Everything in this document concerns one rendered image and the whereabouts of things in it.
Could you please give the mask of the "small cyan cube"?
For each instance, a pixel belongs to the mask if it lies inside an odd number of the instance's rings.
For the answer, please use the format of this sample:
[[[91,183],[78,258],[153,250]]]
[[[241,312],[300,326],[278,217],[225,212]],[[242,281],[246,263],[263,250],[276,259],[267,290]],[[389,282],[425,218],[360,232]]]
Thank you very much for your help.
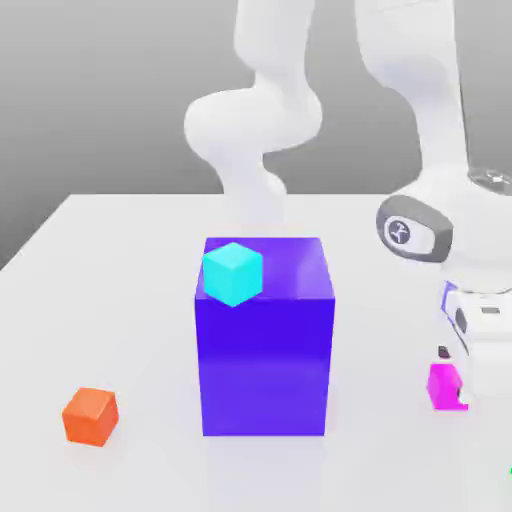
[[[263,256],[236,242],[207,252],[202,270],[204,292],[230,307],[263,290]]]

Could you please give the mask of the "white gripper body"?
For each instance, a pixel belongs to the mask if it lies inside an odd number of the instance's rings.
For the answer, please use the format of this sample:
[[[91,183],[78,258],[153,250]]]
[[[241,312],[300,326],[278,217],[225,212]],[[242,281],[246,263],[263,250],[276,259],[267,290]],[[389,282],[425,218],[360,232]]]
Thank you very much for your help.
[[[464,403],[512,400],[512,339],[471,342],[462,380],[460,397]]]

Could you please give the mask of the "small orange cube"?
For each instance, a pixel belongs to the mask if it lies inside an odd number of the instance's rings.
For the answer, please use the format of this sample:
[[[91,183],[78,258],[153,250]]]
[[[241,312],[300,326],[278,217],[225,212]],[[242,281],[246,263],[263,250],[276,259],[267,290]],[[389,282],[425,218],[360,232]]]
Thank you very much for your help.
[[[62,419],[68,441],[102,447],[119,421],[115,393],[81,387],[62,411]]]

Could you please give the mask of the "small magenta cube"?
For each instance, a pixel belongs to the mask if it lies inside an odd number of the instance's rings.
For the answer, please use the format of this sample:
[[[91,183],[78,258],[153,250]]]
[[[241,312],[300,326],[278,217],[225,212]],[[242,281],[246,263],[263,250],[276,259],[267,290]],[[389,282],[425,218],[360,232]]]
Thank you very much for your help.
[[[469,405],[460,400],[463,381],[453,364],[430,365],[427,392],[433,408],[438,411],[467,411]]]

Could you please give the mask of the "large blue box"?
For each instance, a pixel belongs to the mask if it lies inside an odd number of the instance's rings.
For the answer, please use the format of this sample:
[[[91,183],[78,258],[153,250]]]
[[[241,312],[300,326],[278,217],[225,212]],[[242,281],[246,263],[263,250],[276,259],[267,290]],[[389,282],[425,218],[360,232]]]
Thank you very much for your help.
[[[206,436],[325,432],[335,294],[317,238],[247,238],[263,290],[231,307],[198,280],[195,325]]]

